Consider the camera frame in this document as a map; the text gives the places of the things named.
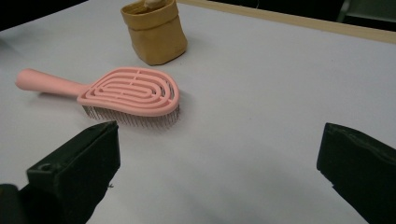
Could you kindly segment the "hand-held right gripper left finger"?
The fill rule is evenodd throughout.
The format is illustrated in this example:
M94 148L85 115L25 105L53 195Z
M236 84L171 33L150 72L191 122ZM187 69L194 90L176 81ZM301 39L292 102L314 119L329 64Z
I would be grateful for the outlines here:
M31 224L86 224L120 168L118 124L93 125L27 171L21 199Z

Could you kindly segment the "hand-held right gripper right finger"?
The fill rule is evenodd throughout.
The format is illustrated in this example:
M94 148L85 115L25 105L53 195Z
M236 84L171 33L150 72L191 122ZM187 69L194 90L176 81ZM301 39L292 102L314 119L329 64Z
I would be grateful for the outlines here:
M369 224L396 224L396 149L327 123L317 169Z

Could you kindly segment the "pink hairbrush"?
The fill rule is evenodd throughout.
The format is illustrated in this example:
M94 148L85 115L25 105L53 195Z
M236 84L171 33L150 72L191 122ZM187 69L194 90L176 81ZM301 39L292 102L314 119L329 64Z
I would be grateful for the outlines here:
M24 69L18 73L15 84L24 91L74 97L92 119L164 128L172 126L179 117L180 93L176 82L154 69L121 67L92 84Z

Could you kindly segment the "small wooden holder cup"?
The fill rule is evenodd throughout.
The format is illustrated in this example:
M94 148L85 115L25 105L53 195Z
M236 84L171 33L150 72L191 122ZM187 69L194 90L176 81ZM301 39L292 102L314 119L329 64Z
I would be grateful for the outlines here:
M136 55L148 65L173 61L188 41L178 16L176 0L139 0L120 10Z

